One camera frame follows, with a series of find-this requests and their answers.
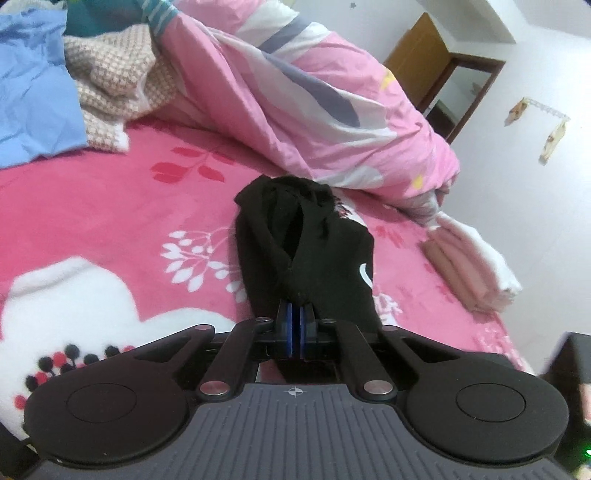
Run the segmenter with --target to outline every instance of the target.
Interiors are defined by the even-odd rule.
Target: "folded towel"
[[[421,244],[421,249],[427,260],[437,270],[437,273],[443,277],[443,280],[445,280],[453,294],[462,302],[464,308],[471,312],[475,311],[477,302],[474,295],[441,248],[433,240],[428,240]]]
[[[484,299],[489,292],[489,288],[486,286],[486,282],[476,265],[462,251],[461,242],[458,246],[457,238],[441,227],[431,228],[427,235],[453,264],[476,301]]]
[[[522,287],[505,258],[486,243],[475,228],[440,212],[440,229],[428,234],[450,258],[481,307],[502,312]]]

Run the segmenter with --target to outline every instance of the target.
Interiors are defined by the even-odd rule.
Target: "beige houndstooth blanket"
[[[66,67],[76,82],[90,147],[127,152],[125,122],[171,101],[173,70],[147,24],[92,38],[64,36]]]

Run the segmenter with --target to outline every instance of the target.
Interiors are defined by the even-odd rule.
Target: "pink fitted sheet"
[[[42,384],[108,346],[199,323],[228,331],[250,316],[233,198],[282,171],[218,134],[158,120],[129,136],[127,155],[82,151],[0,171],[0,422],[19,437],[31,377]],[[422,227],[366,193],[336,194],[375,237],[384,323],[523,368],[499,317],[468,313],[423,257]]]

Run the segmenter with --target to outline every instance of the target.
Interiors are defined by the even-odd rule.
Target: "wooden door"
[[[384,65],[394,74],[413,105],[418,107],[451,60],[433,20],[424,13],[400,39]]]

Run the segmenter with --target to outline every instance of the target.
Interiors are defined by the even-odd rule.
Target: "teal fabric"
[[[160,35],[176,15],[174,0],[67,0],[66,35],[95,37],[149,22]]]
[[[94,37],[145,20],[139,0],[68,0],[66,35]]]

